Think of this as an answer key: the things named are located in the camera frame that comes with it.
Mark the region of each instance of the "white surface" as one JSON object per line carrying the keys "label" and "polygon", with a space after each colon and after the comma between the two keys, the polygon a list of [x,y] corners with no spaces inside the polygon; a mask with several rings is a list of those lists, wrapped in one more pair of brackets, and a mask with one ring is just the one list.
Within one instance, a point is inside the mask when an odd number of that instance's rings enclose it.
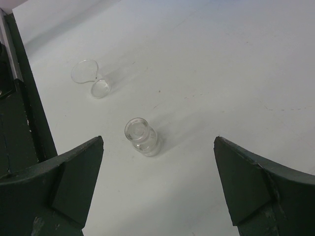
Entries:
{"label": "white surface", "polygon": [[[217,135],[315,173],[313,0],[85,2],[14,10],[58,153],[104,139],[85,235],[237,236]],[[116,81],[104,99],[71,80],[87,58]],[[158,158],[124,137],[134,117],[165,138]]]}

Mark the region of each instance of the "glass beaker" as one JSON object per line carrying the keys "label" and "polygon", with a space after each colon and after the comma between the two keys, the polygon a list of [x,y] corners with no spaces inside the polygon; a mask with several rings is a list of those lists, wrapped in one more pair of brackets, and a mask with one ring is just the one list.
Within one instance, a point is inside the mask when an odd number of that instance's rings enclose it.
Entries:
{"label": "glass beaker", "polygon": [[105,76],[99,74],[97,62],[92,59],[77,63],[72,69],[71,78],[78,84],[93,82],[91,94],[95,98],[105,97],[111,89]]}
{"label": "glass beaker", "polygon": [[155,130],[142,118],[130,120],[125,127],[125,136],[132,146],[145,156],[155,156],[161,149],[161,141]]}

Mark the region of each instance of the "scratch on surface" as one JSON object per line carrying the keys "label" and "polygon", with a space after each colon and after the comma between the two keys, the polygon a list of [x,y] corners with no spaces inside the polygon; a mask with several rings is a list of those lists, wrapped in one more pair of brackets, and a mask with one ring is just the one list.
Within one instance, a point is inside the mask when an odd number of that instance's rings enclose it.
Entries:
{"label": "scratch on surface", "polygon": [[[267,109],[267,110],[270,110],[268,109],[258,98],[257,100]],[[298,135],[293,129],[291,129],[289,126],[287,126],[280,118],[278,118],[275,114],[273,114],[274,118],[276,118],[281,124],[283,124],[288,130],[290,130],[293,134],[295,134],[299,140],[305,142],[312,150],[315,150],[315,148],[309,144],[307,141],[305,141],[303,138],[300,137],[300,135]]]}
{"label": "scratch on surface", "polygon": [[195,11],[193,11],[191,14],[189,14],[187,17],[185,17],[184,20],[182,20],[179,24],[177,24],[172,30],[176,29],[178,26],[180,26],[182,23],[184,23],[188,18],[190,18],[191,16],[193,16],[195,13],[201,11],[203,8],[205,8],[207,5],[209,5],[211,3],[211,1],[207,2],[206,4],[204,4],[203,6],[201,6],[200,8],[196,9]]}
{"label": "scratch on surface", "polygon": [[3,132],[3,139],[4,139],[4,148],[5,148],[5,154],[6,154],[6,158],[8,161],[8,173],[11,173],[11,163],[10,163],[10,158],[9,158],[9,151],[8,151],[8,145],[7,145],[7,140],[6,140],[6,136],[4,133],[4,124],[3,124],[3,119],[2,119],[3,114],[0,114],[0,125],[1,125],[1,129]]}
{"label": "scratch on surface", "polygon": [[267,207],[264,211],[265,216],[269,219],[272,220],[272,223],[274,224],[274,226],[268,227],[266,229],[265,235],[276,235],[279,236],[279,229],[277,226],[277,220],[276,220],[276,216],[275,213],[273,211],[273,208],[271,206]]}
{"label": "scratch on surface", "polygon": [[160,103],[159,103],[159,104],[157,104],[155,107],[153,107],[152,111],[153,111],[156,107],[158,107],[159,105],[160,105]]}
{"label": "scratch on surface", "polygon": [[285,214],[285,212],[284,212],[284,210],[283,210],[283,208],[282,208],[282,206],[281,206],[281,204],[280,204],[281,198],[280,198],[280,192],[279,192],[279,190],[278,190],[277,184],[276,184],[276,182],[272,179],[271,175],[270,175],[268,172],[265,171],[265,173],[266,173],[266,175],[267,175],[267,177],[268,177],[268,179],[269,179],[271,188],[272,188],[272,190],[273,190],[273,192],[274,192],[274,194],[275,194],[275,196],[276,196],[276,200],[277,200],[277,203],[278,203],[280,212],[281,212],[281,214],[283,215],[283,218],[284,218],[285,220],[287,220],[286,214]]}
{"label": "scratch on surface", "polygon": [[39,236],[40,230],[44,225],[44,221],[40,217],[35,217],[33,221],[33,230],[31,232],[31,236]]}
{"label": "scratch on surface", "polygon": [[195,97],[195,96],[197,96],[197,97],[199,97],[199,96],[202,96],[203,95],[203,93],[200,93],[200,94],[197,94],[197,95],[193,95],[193,96],[191,96],[191,97]]}
{"label": "scratch on surface", "polygon": [[[264,107],[264,108],[266,108],[266,110],[268,110],[268,111],[273,111],[274,109],[269,109],[266,105],[264,105],[263,103],[262,103],[262,101],[260,101],[259,99],[258,99],[258,101],[262,104],[262,106]],[[291,108],[290,109],[291,111],[300,111],[300,110],[302,110],[302,108],[297,108],[297,109],[293,109],[293,108]],[[285,109],[281,109],[281,110],[275,110],[275,111],[282,111],[282,112],[284,112],[285,111]]]}

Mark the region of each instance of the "clear glass cup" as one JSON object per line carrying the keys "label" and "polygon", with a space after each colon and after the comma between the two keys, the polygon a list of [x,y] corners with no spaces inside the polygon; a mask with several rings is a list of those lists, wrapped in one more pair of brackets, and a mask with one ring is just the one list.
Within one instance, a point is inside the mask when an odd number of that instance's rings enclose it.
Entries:
{"label": "clear glass cup", "polygon": [[86,59],[76,64],[71,77],[78,84],[93,82],[91,94],[95,98],[105,97],[110,92],[111,86],[105,76],[99,74],[95,60]]}
{"label": "clear glass cup", "polygon": [[142,118],[130,120],[125,127],[125,136],[132,146],[145,156],[155,156],[161,149],[161,141],[155,130]]}

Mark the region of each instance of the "glass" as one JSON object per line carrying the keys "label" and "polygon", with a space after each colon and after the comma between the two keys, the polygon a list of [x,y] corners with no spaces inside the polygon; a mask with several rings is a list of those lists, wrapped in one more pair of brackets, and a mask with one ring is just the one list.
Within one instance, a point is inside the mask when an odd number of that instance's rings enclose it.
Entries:
{"label": "glass", "polygon": [[125,135],[132,146],[145,156],[155,156],[161,149],[161,141],[155,130],[142,118],[130,120],[125,127]]}
{"label": "glass", "polygon": [[105,97],[110,92],[111,87],[105,77],[99,74],[95,60],[87,59],[76,64],[71,77],[78,84],[93,82],[91,94],[95,98]]}

